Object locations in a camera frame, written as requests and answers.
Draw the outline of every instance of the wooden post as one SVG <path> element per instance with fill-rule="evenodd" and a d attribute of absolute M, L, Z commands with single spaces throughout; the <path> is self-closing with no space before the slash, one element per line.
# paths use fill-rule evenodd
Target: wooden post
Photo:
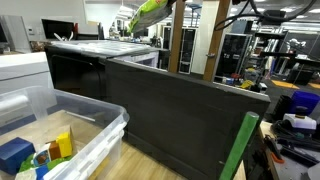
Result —
<path fill-rule="evenodd" d="M 182 0 L 178 0 L 176 2 L 176 10 L 174 15 L 171 56 L 169 61 L 169 72 L 173 73 L 177 73 L 179 67 L 180 42 L 184 19 L 184 8 L 185 2 Z"/>
<path fill-rule="evenodd" d="M 215 24 L 227 18 L 229 5 L 231 0 L 220 0 L 219 9 L 216 17 Z M 207 59 L 206 68 L 204 70 L 203 80 L 212 81 L 213 71 L 215 69 L 216 58 L 219 52 L 220 42 L 223 31 L 214 31 L 211 38 L 210 48 L 208 54 L 215 54 L 215 57 Z"/>

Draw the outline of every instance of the laboratory room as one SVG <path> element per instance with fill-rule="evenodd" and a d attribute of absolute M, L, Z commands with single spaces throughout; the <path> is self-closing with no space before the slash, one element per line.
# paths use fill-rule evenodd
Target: laboratory room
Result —
<path fill-rule="evenodd" d="M 319 0 L 0 0 L 0 180 L 319 180 L 319 101 Z"/>

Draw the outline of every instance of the blue block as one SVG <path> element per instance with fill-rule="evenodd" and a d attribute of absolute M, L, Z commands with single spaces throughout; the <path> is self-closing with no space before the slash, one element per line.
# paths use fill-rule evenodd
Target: blue block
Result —
<path fill-rule="evenodd" d="M 49 169 L 46 165 L 40 166 L 36 169 L 37 180 L 43 179 L 43 176 L 49 172 Z"/>
<path fill-rule="evenodd" d="M 15 175 L 21 163 L 34 153 L 33 144 L 21 138 L 15 138 L 0 146 L 0 170 Z"/>

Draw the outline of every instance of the blue bin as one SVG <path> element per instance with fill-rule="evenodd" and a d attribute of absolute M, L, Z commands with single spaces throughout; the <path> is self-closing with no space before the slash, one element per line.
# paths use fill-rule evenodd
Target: blue bin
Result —
<path fill-rule="evenodd" d="M 297 106 L 308 108 L 307 115 L 310 115 L 320 101 L 320 97 L 313 93 L 296 91 L 293 93 L 289 113 L 295 114 Z"/>

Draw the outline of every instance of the clear plastic storage bin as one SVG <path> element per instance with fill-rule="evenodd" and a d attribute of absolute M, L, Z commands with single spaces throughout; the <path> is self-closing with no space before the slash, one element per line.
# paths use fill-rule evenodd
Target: clear plastic storage bin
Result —
<path fill-rule="evenodd" d="M 43 87 L 0 95 L 0 146 L 19 137 L 39 150 L 61 129 L 70 128 L 73 157 L 44 179 L 104 177 L 120 158 L 126 110 L 114 104 Z M 14 176 L 0 171 L 0 179 Z"/>

